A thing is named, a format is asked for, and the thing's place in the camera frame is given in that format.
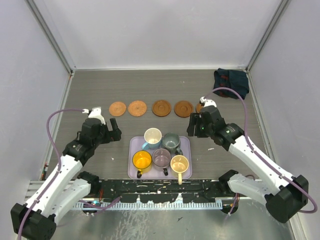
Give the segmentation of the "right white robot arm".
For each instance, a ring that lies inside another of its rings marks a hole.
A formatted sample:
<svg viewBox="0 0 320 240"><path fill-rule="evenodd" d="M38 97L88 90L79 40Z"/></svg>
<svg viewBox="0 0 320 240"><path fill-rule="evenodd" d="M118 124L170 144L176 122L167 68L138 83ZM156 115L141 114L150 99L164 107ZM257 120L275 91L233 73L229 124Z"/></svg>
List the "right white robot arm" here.
<svg viewBox="0 0 320 240"><path fill-rule="evenodd" d="M279 167L253 144L237 124L225 123L215 106L208 105L199 113L192 113L187 133L190 137L211 138L261 179L261 182L256 182L236 170L229 170L218 179L223 196L245 195L264 205L280 223L286 223L308 203L308 180L302 175L295 177Z"/></svg>

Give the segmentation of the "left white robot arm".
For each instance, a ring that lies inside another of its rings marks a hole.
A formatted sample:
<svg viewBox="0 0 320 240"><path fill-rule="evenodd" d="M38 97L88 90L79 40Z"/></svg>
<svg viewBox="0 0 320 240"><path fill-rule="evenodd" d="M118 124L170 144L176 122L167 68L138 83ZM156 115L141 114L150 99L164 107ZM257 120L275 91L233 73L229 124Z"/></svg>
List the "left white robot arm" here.
<svg viewBox="0 0 320 240"><path fill-rule="evenodd" d="M16 203L12 207L10 215L18 239L49 240L60 219L76 202L85 196L99 195L99 177L81 169L99 145L121 140L116 119L111 118L110 123L111 130L101 119L87 118L37 192L24 204Z"/></svg>

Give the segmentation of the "cream mug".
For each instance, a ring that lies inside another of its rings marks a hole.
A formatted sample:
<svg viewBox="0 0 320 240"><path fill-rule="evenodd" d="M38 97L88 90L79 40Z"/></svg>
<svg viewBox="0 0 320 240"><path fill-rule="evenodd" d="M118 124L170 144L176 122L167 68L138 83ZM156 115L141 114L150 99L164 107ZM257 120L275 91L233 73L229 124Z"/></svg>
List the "cream mug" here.
<svg viewBox="0 0 320 240"><path fill-rule="evenodd" d="M170 161L171 175L182 185L183 175L189 169L189 160L183 155L175 155Z"/></svg>

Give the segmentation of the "woven rattan coaster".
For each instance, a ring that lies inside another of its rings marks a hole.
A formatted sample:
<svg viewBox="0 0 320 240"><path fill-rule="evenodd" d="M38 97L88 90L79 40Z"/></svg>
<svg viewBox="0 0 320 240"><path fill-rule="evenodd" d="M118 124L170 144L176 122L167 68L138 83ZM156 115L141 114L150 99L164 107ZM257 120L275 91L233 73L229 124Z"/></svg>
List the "woven rattan coaster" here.
<svg viewBox="0 0 320 240"><path fill-rule="evenodd" d="M127 106L121 101L113 102L109 106L109 113L114 117L120 117L126 112Z"/></svg>
<svg viewBox="0 0 320 240"><path fill-rule="evenodd" d="M196 105L196 112L199 113L204 106L200 103Z"/></svg>
<svg viewBox="0 0 320 240"><path fill-rule="evenodd" d="M147 111L147 105L141 100L135 100L128 106L128 112L134 117L141 117Z"/></svg>

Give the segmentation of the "brown wooden coaster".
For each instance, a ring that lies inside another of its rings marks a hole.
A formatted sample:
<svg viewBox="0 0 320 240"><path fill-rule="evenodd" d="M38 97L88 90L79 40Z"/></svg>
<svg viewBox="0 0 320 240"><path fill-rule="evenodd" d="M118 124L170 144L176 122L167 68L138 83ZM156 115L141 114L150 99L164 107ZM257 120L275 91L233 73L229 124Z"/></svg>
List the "brown wooden coaster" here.
<svg viewBox="0 0 320 240"><path fill-rule="evenodd" d="M174 112L178 117L187 118L194 112L194 106L189 101L181 100L175 104Z"/></svg>
<svg viewBox="0 0 320 240"><path fill-rule="evenodd" d="M152 112L158 117L166 117L171 110L172 106L167 100L156 100L152 105Z"/></svg>

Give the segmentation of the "grey green mug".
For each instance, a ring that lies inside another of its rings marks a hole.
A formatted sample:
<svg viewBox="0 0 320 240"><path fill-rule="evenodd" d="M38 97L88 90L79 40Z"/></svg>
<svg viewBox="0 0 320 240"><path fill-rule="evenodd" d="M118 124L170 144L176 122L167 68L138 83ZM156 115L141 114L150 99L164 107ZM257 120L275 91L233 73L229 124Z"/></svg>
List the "grey green mug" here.
<svg viewBox="0 0 320 240"><path fill-rule="evenodd" d="M165 134L161 141L161 147L168 150L172 155L183 155L180 137L175 133Z"/></svg>

